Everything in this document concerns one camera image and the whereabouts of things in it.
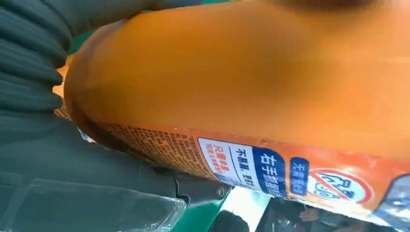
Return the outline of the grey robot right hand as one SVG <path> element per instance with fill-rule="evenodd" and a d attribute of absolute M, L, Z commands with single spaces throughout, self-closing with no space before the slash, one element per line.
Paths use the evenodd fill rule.
<path fill-rule="evenodd" d="M 84 140 L 72 122 L 2 118 L 3 232 L 168 232 L 228 185 Z"/>

